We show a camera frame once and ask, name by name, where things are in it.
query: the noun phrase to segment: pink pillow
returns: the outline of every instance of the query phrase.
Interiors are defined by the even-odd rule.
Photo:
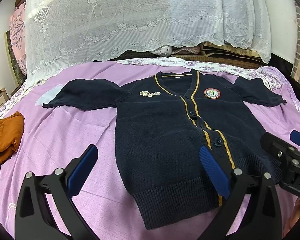
[[[10,17],[10,39],[13,54],[24,75],[27,73],[25,50],[25,8],[26,2],[21,4]]]

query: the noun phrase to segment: metal screw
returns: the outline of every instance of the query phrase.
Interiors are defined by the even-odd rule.
[[[234,172],[235,175],[241,175],[242,174],[242,170],[239,169],[239,168],[234,169],[233,172]]]
[[[31,178],[31,177],[32,177],[32,172],[31,172],[31,171],[27,172],[27,173],[26,173],[26,178],[29,179],[29,178]]]
[[[294,165],[299,165],[299,162],[298,162],[298,160],[296,160],[296,159],[293,159],[293,160],[292,160],[292,163],[293,163]]]
[[[54,174],[56,175],[60,175],[63,173],[63,169],[62,168],[57,168],[55,171],[54,171]]]
[[[263,175],[265,176],[266,179],[270,179],[271,178],[271,174],[269,172],[266,172]]]

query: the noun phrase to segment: pink bed sheet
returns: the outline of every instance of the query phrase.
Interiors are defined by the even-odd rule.
[[[26,66],[26,42],[25,42],[25,8],[26,2],[22,3],[10,17],[10,40],[13,54],[24,75]]]
[[[17,103],[7,115],[15,111],[25,116],[25,130],[20,148],[0,171],[0,222],[14,236],[14,217],[19,189],[24,175],[33,171],[37,176],[52,173],[65,167],[72,158],[79,157],[89,144],[97,145],[99,159],[80,194],[73,198],[83,218],[102,240],[195,240],[217,212],[213,210],[162,228],[146,230],[133,198],[122,183],[115,163],[114,130],[116,109],[106,108],[81,111],[61,106],[46,109],[36,106],[36,101],[48,90],[65,85],[76,78],[104,78],[119,86],[137,79],[165,73],[183,73],[184,67],[157,65],[122,65],[116,62],[91,62],[63,70],[44,85],[32,91]],[[234,82],[237,76],[210,73]],[[263,127],[290,142],[292,130],[300,131],[300,113],[291,99],[287,86],[274,90],[287,101],[286,105],[265,107],[246,104]],[[296,197],[277,187],[282,210],[283,225],[291,215]],[[249,201],[247,195],[230,230],[235,231]],[[52,198],[48,199],[59,228],[67,232]]]

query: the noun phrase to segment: folded orange garment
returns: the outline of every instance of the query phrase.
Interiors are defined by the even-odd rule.
[[[18,151],[24,119],[24,116],[16,111],[12,116],[0,120],[0,165]]]

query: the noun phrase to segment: black button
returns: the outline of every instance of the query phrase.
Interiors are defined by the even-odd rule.
[[[217,147],[221,147],[222,146],[222,139],[221,138],[215,138],[214,145],[217,146]]]

